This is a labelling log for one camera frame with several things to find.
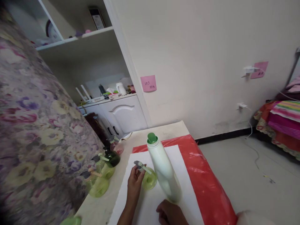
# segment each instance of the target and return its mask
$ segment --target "bed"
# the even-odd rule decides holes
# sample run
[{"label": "bed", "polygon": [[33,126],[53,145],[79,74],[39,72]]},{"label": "bed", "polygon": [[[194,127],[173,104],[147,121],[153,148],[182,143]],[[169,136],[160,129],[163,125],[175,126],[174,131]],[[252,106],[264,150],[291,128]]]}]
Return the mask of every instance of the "bed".
[{"label": "bed", "polygon": [[294,76],[275,99],[255,113],[256,129],[300,161],[300,76]]}]

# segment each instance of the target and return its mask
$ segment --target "hand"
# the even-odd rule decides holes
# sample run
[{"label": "hand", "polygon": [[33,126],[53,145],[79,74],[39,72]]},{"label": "hand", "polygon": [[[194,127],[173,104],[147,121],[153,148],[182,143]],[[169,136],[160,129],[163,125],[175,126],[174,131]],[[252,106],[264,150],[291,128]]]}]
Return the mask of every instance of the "hand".
[{"label": "hand", "polygon": [[181,208],[167,200],[162,201],[157,207],[158,221],[161,225],[188,225]]},{"label": "hand", "polygon": [[140,196],[141,185],[145,175],[145,170],[141,173],[137,166],[131,169],[131,173],[128,179],[127,185],[127,200],[126,205],[136,207],[138,203],[138,198]]}]

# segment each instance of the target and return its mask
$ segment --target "tiled floor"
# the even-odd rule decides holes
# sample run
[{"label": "tiled floor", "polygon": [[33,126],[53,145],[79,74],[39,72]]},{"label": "tiled floor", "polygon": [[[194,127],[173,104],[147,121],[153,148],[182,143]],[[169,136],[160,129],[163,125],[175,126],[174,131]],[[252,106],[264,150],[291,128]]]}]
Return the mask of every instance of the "tiled floor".
[{"label": "tiled floor", "polygon": [[199,148],[236,213],[249,209],[276,225],[300,224],[300,162],[255,137],[237,137]]}]

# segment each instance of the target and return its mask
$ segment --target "pink sticky note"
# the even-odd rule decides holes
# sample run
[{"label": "pink sticky note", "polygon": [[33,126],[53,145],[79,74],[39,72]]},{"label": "pink sticky note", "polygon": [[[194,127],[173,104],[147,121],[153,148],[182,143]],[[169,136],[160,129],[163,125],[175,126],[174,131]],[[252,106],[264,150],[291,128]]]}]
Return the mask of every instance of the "pink sticky note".
[{"label": "pink sticky note", "polygon": [[255,78],[261,78],[265,75],[265,71],[267,70],[268,67],[268,63],[269,62],[257,62],[254,64],[254,67],[260,68],[262,70],[252,73],[251,74],[251,79],[255,79]]},{"label": "pink sticky note", "polygon": [[144,92],[156,91],[155,75],[141,77]]}]

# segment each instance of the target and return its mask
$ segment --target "white table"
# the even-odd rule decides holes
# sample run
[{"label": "white table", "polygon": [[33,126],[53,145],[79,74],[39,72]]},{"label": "white table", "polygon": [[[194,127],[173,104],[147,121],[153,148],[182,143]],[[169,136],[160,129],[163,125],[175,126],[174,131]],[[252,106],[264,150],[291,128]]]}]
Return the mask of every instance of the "white table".
[{"label": "white table", "polygon": [[107,192],[101,198],[86,197],[75,216],[82,218],[81,225],[106,225],[113,212],[120,186],[125,174],[132,148],[146,144],[148,133],[155,133],[161,141],[188,135],[189,132],[183,121],[146,130],[134,131],[130,138],[124,141],[124,152],[116,171],[110,179]]}]

